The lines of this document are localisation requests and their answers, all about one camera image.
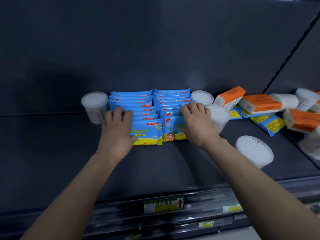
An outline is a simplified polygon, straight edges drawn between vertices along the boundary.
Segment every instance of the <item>white tile floor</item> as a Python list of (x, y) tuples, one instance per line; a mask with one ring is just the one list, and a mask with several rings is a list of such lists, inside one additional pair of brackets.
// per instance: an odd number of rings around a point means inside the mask
[(201, 237), (190, 238), (190, 240), (261, 240), (253, 227), (244, 227), (234, 230), (222, 231)]

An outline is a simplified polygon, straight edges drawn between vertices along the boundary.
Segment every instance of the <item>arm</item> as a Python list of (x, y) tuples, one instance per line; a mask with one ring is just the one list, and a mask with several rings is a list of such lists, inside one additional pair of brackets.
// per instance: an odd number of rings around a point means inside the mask
[(222, 139), (209, 109), (190, 103), (180, 112), (186, 137), (219, 167), (262, 239), (320, 239), (320, 218)]
[(137, 137), (130, 137), (132, 111), (106, 113), (97, 152), (22, 236), (27, 239), (81, 239), (98, 194)]

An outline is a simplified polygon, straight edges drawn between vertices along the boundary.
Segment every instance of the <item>hand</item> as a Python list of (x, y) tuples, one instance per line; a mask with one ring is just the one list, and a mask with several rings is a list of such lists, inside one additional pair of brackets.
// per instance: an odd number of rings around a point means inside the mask
[(102, 124), (101, 138), (95, 156), (115, 167), (131, 150), (136, 136), (130, 136), (132, 111), (116, 108), (106, 112), (106, 124)]
[(205, 150), (221, 138), (212, 123), (210, 109), (205, 108), (202, 103), (191, 102), (182, 106), (180, 113), (186, 123), (186, 127), (181, 131), (192, 144)]

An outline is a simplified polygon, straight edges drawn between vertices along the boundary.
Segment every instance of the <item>person's left hand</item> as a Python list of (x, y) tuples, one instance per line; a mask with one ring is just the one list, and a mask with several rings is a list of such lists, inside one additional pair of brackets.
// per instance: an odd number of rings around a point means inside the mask
[(106, 123), (102, 124), (101, 138), (95, 156), (115, 167), (131, 150), (136, 136), (130, 136), (132, 111), (116, 108), (106, 112)]

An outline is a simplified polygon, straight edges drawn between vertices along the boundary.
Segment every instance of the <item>dark wall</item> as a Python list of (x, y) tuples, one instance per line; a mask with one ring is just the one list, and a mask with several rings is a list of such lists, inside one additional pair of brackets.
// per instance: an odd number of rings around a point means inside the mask
[(297, 88), (320, 91), (320, 21), (318, 20), (266, 93)]
[(0, 115), (81, 111), (90, 91), (261, 93), (317, 5), (0, 0)]

